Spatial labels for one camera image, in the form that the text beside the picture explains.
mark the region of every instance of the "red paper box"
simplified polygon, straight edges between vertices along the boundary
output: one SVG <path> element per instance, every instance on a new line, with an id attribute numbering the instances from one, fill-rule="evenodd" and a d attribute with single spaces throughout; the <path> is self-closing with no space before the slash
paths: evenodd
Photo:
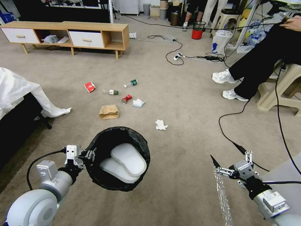
<path id="1" fill-rule="evenodd" d="M 85 88 L 90 93 L 93 90 L 95 90 L 96 86 L 90 81 L 90 82 L 88 82 L 88 83 L 85 84 Z"/>

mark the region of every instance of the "brown paper bag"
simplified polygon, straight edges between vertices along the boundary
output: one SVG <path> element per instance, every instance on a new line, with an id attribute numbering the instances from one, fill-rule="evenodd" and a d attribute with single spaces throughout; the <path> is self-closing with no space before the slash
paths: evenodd
<path id="1" fill-rule="evenodd" d="M 119 117 L 119 110 L 116 105 L 101 106 L 99 117 L 101 119 L 112 119 Z"/>

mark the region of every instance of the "red bucket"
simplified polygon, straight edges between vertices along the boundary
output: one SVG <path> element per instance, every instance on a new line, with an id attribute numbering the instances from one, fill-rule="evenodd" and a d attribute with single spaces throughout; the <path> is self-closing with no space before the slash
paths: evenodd
<path id="1" fill-rule="evenodd" d="M 203 29 L 205 28 L 205 22 L 194 22 L 193 24 L 193 29 L 192 29 L 192 35 L 191 38 L 192 39 L 201 39 L 202 38 L 202 34 L 203 34 Z"/>

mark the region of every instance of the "black trash bag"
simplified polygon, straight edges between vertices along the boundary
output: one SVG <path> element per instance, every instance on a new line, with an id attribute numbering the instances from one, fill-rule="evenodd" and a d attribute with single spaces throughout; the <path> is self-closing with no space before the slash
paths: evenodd
<path id="1" fill-rule="evenodd" d="M 133 145 L 144 158 L 147 165 L 145 172 L 133 184 L 125 183 L 99 167 L 99 164 L 104 159 L 111 157 L 111 150 L 122 143 Z M 84 157 L 88 150 L 94 150 L 95 148 L 94 161 Z M 147 141 L 144 137 L 136 131 L 123 126 L 111 127 L 98 133 L 80 158 L 84 161 L 86 169 L 95 184 L 114 191 L 132 191 L 142 181 L 151 161 Z"/>

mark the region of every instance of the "wooden tv cabinet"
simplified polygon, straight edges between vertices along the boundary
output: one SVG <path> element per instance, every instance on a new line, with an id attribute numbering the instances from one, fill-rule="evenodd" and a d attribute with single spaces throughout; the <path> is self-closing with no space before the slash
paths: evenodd
<path id="1" fill-rule="evenodd" d="M 26 22 L 13 21 L 0 26 L 7 40 L 11 43 L 20 43 L 25 53 L 28 53 L 25 44 L 70 47 L 74 55 L 76 48 L 92 48 L 115 50 L 122 55 L 129 45 L 129 25 L 106 24 L 88 22 Z M 68 36 L 66 43 L 44 43 L 48 35 L 57 35 L 58 38 Z"/>

